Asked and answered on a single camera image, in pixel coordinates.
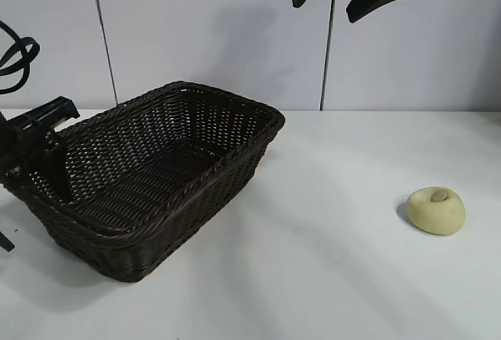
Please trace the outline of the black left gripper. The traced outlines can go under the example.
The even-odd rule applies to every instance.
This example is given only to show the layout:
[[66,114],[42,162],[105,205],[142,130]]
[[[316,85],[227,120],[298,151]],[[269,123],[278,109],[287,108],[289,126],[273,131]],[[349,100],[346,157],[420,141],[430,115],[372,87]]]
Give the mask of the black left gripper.
[[67,145],[56,127],[79,117],[74,102],[60,96],[9,120],[2,118],[1,173],[17,175],[24,169],[38,169],[46,174],[57,195],[70,201]]

